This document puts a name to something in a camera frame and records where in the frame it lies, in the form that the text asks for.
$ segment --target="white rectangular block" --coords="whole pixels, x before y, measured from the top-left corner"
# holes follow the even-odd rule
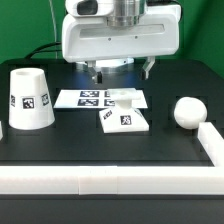
[[[0,194],[78,194],[76,167],[1,166]]]
[[[214,166],[224,166],[224,139],[210,122],[199,124],[198,139]]]
[[[79,194],[117,194],[116,167],[80,167]]]
[[[118,194],[224,194],[224,168],[120,167]]]

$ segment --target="white base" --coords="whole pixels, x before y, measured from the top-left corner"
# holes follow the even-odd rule
[[[116,107],[100,111],[104,133],[148,131],[149,125],[138,109]]]

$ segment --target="black table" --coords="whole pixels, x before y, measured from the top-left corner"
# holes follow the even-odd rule
[[[212,166],[197,130],[180,128],[173,117],[178,99],[197,97],[207,121],[224,133],[224,80],[201,62],[158,60],[150,78],[138,77],[142,64],[125,74],[103,76],[94,84],[87,72],[64,60],[10,60],[0,66],[0,165]],[[149,132],[104,134],[98,109],[57,109],[53,125],[21,131],[8,125],[10,71],[45,71],[54,105],[61,89],[131,88],[144,92],[141,110]],[[223,196],[1,196],[4,223],[220,223]]]

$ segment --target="white ball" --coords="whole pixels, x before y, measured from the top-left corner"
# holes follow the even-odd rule
[[[207,109],[198,99],[183,97],[178,100],[174,109],[176,122],[185,129],[196,129],[200,122],[207,118]]]

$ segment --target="green background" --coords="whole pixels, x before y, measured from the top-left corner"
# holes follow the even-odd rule
[[[64,0],[52,0],[57,39],[65,15]],[[190,58],[206,63],[224,77],[224,1],[179,0],[184,8],[180,22],[180,49],[166,58]],[[0,63],[22,58],[36,47],[54,42],[48,0],[1,0]],[[54,57],[45,54],[42,57]]]

